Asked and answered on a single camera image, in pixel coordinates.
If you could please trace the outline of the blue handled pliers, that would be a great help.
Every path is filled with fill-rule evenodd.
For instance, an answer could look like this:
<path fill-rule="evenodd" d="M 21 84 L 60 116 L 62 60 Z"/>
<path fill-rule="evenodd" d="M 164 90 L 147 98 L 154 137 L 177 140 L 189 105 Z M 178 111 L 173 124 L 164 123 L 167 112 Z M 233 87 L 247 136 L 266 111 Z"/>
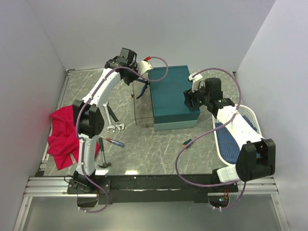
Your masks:
<path fill-rule="evenodd" d="M 150 85 L 149 81 L 144 80 L 144 79 L 136 79 L 138 82 L 143 83 L 144 86 L 140 92 L 140 94 L 136 97 L 136 99 L 139 99 L 140 97 L 143 96 L 143 94 L 145 93 L 145 90 L 148 88 L 148 86 Z"/>

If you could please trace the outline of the teal tool box with drawer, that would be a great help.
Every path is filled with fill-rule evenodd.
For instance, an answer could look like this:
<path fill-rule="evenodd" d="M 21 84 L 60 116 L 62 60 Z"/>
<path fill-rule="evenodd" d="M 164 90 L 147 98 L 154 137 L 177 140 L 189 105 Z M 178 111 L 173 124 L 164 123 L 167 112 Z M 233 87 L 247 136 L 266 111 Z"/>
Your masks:
<path fill-rule="evenodd" d="M 184 104 L 183 92 L 192 84 L 188 81 L 188 66 L 170 66 L 168 75 L 162 81 L 151 82 L 139 99 L 144 84 L 133 82 L 133 103 L 135 123 L 137 126 L 153 127 L 155 131 L 194 128 L 200 110 L 189 110 Z"/>

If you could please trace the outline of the blue red screwdriver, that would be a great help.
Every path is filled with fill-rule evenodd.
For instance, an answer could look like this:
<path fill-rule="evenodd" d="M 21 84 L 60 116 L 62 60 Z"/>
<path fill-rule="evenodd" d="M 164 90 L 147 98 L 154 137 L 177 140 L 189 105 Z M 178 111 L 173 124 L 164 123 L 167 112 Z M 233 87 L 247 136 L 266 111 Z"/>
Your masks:
<path fill-rule="evenodd" d="M 110 142 L 110 143 L 112 143 L 112 144 L 114 144 L 114 145 L 117 145 L 117 146 L 119 146 L 119 147 L 124 147 L 124 146 L 125 146 L 124 143 L 122 143 L 122 142 L 120 142 L 120 141 L 116 141 L 116 140 L 111 139 L 111 138 L 107 138 L 107 137 L 103 137 L 103 136 L 100 136 L 100 138 L 103 138 L 103 139 L 105 139 L 106 141 L 108 141 L 108 142 Z"/>

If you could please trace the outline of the black handled claw hammer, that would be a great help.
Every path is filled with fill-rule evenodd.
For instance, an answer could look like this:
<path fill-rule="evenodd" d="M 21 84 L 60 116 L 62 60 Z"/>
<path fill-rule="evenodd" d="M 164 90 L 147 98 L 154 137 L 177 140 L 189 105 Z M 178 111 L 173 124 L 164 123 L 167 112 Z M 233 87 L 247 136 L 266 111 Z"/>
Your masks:
<path fill-rule="evenodd" d="M 106 162 L 105 154 L 104 154 L 103 139 L 99 138 L 98 139 L 98 143 L 99 143 L 99 146 L 100 146 L 100 151 L 101 151 L 101 156 L 102 156 L 102 161 L 103 161 L 103 163 L 101 165 L 98 165 L 98 167 L 100 167 L 100 168 L 108 168 L 112 164 L 111 164 L 111 162 Z"/>

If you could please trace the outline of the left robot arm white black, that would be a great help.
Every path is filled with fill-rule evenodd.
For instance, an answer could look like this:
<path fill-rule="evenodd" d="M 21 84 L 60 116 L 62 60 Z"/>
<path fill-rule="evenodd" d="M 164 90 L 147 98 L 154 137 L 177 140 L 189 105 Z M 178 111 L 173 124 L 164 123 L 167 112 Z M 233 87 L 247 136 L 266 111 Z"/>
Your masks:
<path fill-rule="evenodd" d="M 73 102 L 73 119 L 79 141 L 78 164 L 73 179 L 84 193 L 91 193 L 96 187 L 93 179 L 96 145 L 98 135 L 104 128 L 99 107 L 107 101 L 113 87 L 122 79 L 129 84 L 138 77 L 136 58 L 136 52 L 122 48 L 118 56 L 106 62 L 90 92 L 82 100 Z"/>

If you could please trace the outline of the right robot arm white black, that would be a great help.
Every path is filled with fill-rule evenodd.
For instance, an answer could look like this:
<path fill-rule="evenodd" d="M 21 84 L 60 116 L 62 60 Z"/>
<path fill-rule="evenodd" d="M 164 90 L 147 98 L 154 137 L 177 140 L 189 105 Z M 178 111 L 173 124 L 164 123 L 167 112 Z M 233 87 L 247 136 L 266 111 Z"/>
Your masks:
<path fill-rule="evenodd" d="M 184 103 L 190 110 L 205 105 L 219 122 L 225 125 L 240 152 L 236 163 L 217 169 L 211 179 L 211 188 L 223 191 L 228 182 L 251 181 L 271 176 L 275 172 L 276 145 L 272 139 L 264 139 L 238 112 L 237 105 L 223 96 L 219 78 L 204 78 L 201 74 L 189 76 L 192 87 L 184 92 Z"/>

